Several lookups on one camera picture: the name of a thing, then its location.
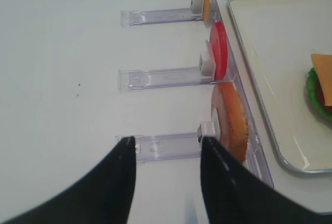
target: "cheese slice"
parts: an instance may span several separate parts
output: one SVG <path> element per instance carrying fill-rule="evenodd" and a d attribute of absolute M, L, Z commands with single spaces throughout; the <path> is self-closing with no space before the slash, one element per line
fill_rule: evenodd
<path fill-rule="evenodd" d="M 312 54 L 311 60 L 322 86 L 325 106 L 332 106 L 332 55 Z"/>

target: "silver tray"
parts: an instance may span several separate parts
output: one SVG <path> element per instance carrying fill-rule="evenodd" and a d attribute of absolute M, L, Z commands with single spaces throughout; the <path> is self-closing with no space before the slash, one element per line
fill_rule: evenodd
<path fill-rule="evenodd" d="M 332 0 L 227 0 L 276 156 L 299 173 L 332 172 L 332 125 L 305 84 L 311 52 L 331 53 Z"/>

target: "tray rim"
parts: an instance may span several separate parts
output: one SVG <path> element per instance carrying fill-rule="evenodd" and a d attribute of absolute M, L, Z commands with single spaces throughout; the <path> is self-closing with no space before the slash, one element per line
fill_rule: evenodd
<path fill-rule="evenodd" d="M 239 47 L 240 47 L 240 50 L 241 50 L 241 53 L 242 53 L 242 56 L 243 56 L 243 60 L 244 60 L 244 63 L 245 63 L 245 66 L 246 66 L 246 69 L 247 69 L 247 72 L 248 72 L 248 76 L 249 76 L 249 78 L 251 80 L 251 84 L 254 88 L 256 99 L 257 99 L 258 105 L 260 107 L 260 112 L 263 115 L 263 121 L 265 123 L 268 135 L 270 136 L 270 140 L 271 140 L 271 143 L 272 143 L 272 149 L 274 150 L 275 154 L 277 155 L 278 161 L 286 169 L 290 170 L 291 172 L 295 172 L 295 173 L 300 173 L 300 174 L 327 174 L 327 173 L 332 173 L 332 168 L 321 169 L 321 170 L 301 169 L 301 168 L 293 165 L 292 163 L 290 163 L 284 157 L 284 155 L 282 154 L 280 146 L 277 143 L 275 133 L 273 131 L 272 123 L 271 123 L 271 121 L 268 117 L 267 110 L 266 110 L 265 105 L 263 103 L 263 100 L 262 100 L 262 97 L 261 97 L 261 94 L 260 94 L 260 90 L 259 90 L 259 87 L 257 85 L 257 81 L 256 81 L 255 76 L 254 76 L 254 72 L 253 72 L 253 70 L 250 66 L 250 63 L 249 63 L 249 60 L 248 60 L 248 57 L 247 57 L 247 51 L 244 47 L 243 39 L 242 39 L 242 36 L 240 34 L 238 24 L 236 22 L 236 19 L 235 19 L 235 16 L 234 16 L 234 13 L 233 13 L 233 10 L 232 10 L 232 7 L 231 7 L 231 2 L 236 1 L 236 0 L 226 0 L 226 1 L 227 1 L 227 9 L 228 9 L 228 12 L 229 12 L 229 15 L 230 15 L 232 25 L 233 25 L 234 30 L 235 30 L 235 35 L 236 35 L 236 38 L 237 38 L 237 42 L 239 43 Z"/>

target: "burger patty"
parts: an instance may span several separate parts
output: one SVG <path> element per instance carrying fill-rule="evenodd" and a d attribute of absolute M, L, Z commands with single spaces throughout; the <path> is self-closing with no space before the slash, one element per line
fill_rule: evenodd
<path fill-rule="evenodd" d="M 325 106 L 325 99 L 320 81 L 318 81 L 316 85 L 316 95 L 319 103 L 324 107 L 324 109 L 332 114 L 332 106 Z"/>

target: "lettuce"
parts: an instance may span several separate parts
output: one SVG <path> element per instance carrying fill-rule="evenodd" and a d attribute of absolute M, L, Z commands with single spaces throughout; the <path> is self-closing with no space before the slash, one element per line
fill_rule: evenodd
<path fill-rule="evenodd" d="M 316 108 L 316 110 L 321 115 L 332 120 L 332 114 L 329 113 L 327 110 L 325 110 L 324 106 L 322 106 L 317 99 L 317 95 L 316 95 L 317 82 L 318 82 L 318 75 L 315 71 L 315 68 L 312 68 L 309 71 L 309 77 L 307 80 L 307 92 L 308 92 L 309 99 L 312 102 L 313 106 Z"/>

